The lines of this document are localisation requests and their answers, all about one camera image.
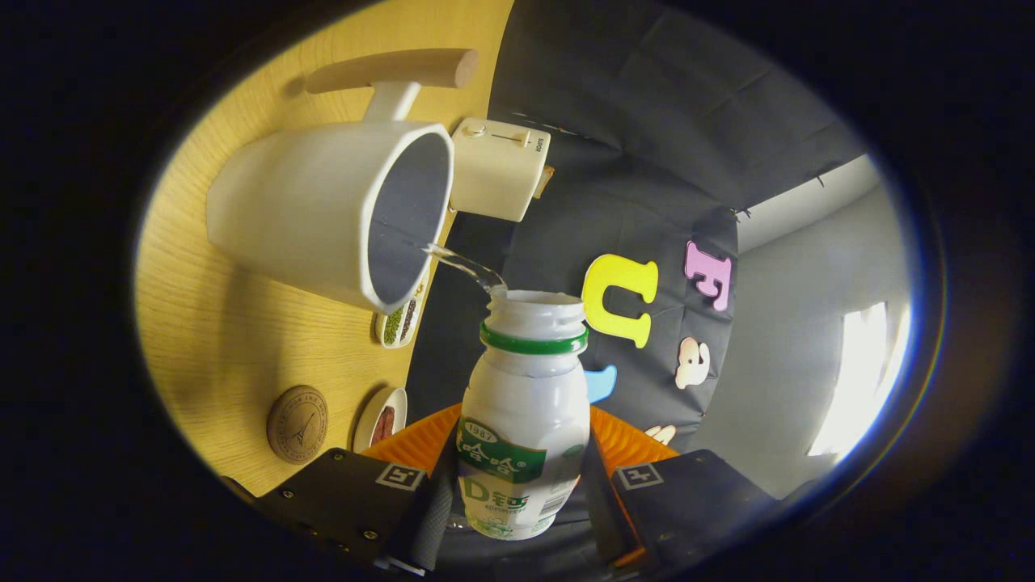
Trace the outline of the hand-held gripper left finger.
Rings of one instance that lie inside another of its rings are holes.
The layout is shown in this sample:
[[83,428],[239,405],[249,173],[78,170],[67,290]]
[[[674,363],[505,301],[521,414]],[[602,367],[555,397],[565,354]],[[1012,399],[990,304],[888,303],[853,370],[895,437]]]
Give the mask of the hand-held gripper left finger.
[[460,415],[452,405],[363,453],[332,447],[256,508],[351,566],[421,577],[454,510]]

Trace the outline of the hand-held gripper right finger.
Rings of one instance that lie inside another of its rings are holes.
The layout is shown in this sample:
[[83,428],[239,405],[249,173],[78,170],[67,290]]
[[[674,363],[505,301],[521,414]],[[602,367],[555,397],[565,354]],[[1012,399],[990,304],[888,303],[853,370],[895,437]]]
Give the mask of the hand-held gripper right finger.
[[685,571],[764,526],[779,501],[720,459],[677,453],[598,407],[581,487],[614,571]]

